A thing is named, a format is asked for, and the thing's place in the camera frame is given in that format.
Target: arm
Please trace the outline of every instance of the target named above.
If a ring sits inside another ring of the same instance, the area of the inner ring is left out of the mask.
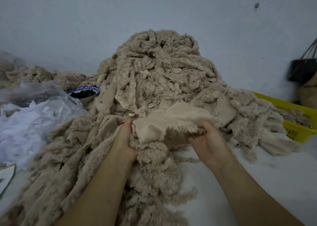
[[[198,126],[207,133],[188,139],[214,173],[239,225],[303,225],[248,174],[216,128],[206,121]]]
[[[121,126],[111,151],[58,226],[115,224],[123,189],[136,158],[135,150],[129,146],[132,121],[129,118]]]

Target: black bag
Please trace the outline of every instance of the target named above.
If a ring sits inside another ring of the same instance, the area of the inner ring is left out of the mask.
[[[308,58],[311,51],[314,49],[312,58]],[[317,60],[316,60],[316,50],[317,50],[317,39],[311,44],[307,49],[301,59],[292,61],[289,73],[288,80],[293,82],[299,82],[304,84],[308,82],[312,76],[317,72]]]

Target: wall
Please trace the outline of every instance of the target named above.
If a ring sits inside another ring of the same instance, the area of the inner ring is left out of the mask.
[[[229,85],[285,100],[289,62],[317,36],[317,0],[0,0],[0,8],[0,50],[50,70],[95,72],[133,33],[173,29],[193,35]]]

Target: bowl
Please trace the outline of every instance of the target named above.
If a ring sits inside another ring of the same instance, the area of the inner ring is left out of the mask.
[[[95,95],[92,95],[90,97],[80,99],[81,103],[84,106],[86,106],[93,100],[94,97],[96,97],[100,93],[100,88],[92,87],[92,86],[77,87],[77,88],[74,88],[74,89],[71,89],[71,90],[67,90],[66,94],[70,96],[73,92],[74,93],[79,93],[79,92],[85,91],[85,90],[93,90],[96,93]]]

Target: brown sack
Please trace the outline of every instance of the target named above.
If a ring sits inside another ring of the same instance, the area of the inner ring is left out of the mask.
[[[317,110],[317,73],[299,88],[299,99],[303,106]]]

